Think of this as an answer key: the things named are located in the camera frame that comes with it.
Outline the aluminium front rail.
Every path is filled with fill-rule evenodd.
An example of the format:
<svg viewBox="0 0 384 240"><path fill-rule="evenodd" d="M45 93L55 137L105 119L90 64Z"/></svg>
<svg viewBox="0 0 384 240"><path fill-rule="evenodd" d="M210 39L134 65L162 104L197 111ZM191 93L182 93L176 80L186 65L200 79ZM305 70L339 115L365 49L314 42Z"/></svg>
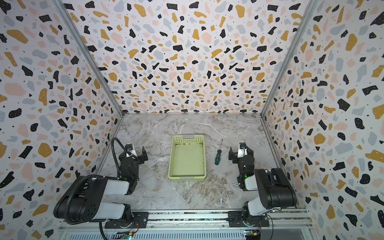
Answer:
<svg viewBox="0 0 384 240"><path fill-rule="evenodd" d="M240 209L136 210L132 223L121 227L116 220L102 223L105 232L128 230L308 230L313 229L305 209L275 210L246 221Z"/></svg>

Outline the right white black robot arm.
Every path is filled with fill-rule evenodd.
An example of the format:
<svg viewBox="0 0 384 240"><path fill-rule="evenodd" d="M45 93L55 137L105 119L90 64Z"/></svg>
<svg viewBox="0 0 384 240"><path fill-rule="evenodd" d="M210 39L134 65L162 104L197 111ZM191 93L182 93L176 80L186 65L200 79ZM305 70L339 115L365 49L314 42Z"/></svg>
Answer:
<svg viewBox="0 0 384 240"><path fill-rule="evenodd" d="M297 205L297 196L280 168L256 169L254 151L239 143L237 152L229 150L229 160L239 169L238 186L244 192L258 192L258 197L245 202L241 211L230 211L229 225L234 227L269 226L267 214Z"/></svg>

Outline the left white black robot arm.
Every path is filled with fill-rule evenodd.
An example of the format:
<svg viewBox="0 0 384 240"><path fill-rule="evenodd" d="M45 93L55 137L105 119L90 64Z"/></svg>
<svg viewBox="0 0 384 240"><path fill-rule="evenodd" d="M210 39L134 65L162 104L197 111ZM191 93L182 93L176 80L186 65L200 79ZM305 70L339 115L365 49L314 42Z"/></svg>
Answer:
<svg viewBox="0 0 384 240"><path fill-rule="evenodd" d="M54 217L69 225L110 221L106 227L140 227L129 204L108 203L105 196L131 195L139 181L139 166L148 160L145 148L136 155L133 145L119 155L119 177L100 175L79 176L54 207Z"/></svg>

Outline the light green plastic bin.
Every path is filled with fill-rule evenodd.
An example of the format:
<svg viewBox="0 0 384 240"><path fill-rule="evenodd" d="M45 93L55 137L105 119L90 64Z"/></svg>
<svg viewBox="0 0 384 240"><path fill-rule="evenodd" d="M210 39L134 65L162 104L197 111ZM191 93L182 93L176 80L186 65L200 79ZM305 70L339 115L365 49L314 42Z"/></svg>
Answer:
<svg viewBox="0 0 384 240"><path fill-rule="evenodd" d="M172 181L202 181L206 178L204 135L175 135L172 138L168 177Z"/></svg>

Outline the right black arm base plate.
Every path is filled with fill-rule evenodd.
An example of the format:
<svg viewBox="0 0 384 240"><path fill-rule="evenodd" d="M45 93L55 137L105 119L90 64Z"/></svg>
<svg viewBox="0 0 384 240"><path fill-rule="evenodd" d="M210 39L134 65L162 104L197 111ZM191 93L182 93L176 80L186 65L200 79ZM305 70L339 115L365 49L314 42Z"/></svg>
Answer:
<svg viewBox="0 0 384 240"><path fill-rule="evenodd" d="M267 216L251 216L242 211L229 211L228 222L231 228L268 228L270 226Z"/></svg>

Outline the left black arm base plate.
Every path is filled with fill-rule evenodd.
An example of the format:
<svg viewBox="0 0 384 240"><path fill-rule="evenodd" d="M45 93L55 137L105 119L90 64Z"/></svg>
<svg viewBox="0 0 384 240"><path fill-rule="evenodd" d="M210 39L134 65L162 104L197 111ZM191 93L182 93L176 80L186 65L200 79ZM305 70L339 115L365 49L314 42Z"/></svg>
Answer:
<svg viewBox="0 0 384 240"><path fill-rule="evenodd" d="M149 212L131 212L122 219L110 220L105 223L105 229L137 230L145 229L149 219Z"/></svg>

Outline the green handled screwdriver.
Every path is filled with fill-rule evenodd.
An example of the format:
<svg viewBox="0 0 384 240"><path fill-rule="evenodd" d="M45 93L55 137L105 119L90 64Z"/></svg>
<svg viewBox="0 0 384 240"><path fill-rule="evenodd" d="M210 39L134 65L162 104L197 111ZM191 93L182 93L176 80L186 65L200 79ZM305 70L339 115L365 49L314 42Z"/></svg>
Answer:
<svg viewBox="0 0 384 240"><path fill-rule="evenodd" d="M215 165L217 166L220 164L220 161L221 161L222 144L223 144L223 139L220 142L220 146L219 146L219 149L217 150L217 154L215 157Z"/></svg>

